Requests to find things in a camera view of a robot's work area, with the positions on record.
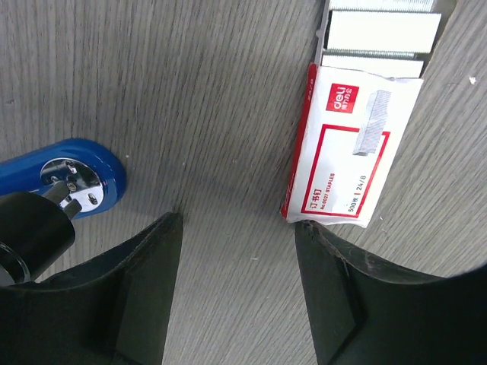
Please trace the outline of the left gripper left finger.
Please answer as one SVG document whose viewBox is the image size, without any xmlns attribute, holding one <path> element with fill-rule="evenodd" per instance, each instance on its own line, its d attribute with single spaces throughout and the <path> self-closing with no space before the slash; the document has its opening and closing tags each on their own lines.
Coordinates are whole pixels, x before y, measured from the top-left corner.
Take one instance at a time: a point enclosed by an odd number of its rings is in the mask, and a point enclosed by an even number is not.
<svg viewBox="0 0 487 365">
<path fill-rule="evenodd" d="M 1 289 L 3 364 L 159 364 L 183 219 L 167 213 L 133 238 L 39 283 Z"/>
</svg>

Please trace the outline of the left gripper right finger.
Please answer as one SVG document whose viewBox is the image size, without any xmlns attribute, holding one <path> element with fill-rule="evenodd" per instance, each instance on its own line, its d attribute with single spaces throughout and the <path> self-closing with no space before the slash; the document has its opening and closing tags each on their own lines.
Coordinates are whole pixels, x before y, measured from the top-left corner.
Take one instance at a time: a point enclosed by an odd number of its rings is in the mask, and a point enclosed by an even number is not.
<svg viewBox="0 0 487 365">
<path fill-rule="evenodd" d="M 295 246 L 320 364 L 484 364 L 486 269 L 440 278 L 312 221 Z"/>
</svg>

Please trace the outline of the blue black stapler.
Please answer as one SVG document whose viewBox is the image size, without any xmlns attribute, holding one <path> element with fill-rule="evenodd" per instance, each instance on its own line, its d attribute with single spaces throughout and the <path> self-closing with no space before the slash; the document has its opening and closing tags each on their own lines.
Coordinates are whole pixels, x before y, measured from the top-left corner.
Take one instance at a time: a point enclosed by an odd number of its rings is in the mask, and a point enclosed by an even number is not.
<svg viewBox="0 0 487 365">
<path fill-rule="evenodd" d="M 104 146 L 65 139 L 1 164 L 1 285 L 34 281 L 75 241 L 72 221 L 111 209 L 126 172 Z"/>
</svg>

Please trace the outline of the red white staple box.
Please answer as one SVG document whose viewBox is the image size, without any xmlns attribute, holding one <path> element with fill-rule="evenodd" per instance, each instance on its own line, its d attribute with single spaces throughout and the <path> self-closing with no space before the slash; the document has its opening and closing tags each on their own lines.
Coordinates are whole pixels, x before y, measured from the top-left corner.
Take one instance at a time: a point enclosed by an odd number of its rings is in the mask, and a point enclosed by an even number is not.
<svg viewBox="0 0 487 365">
<path fill-rule="evenodd" d="M 327 1 L 282 216 L 290 223 L 366 227 L 419 97 L 454 1 Z M 324 56 L 333 11 L 437 13 L 433 47 L 417 59 Z"/>
</svg>

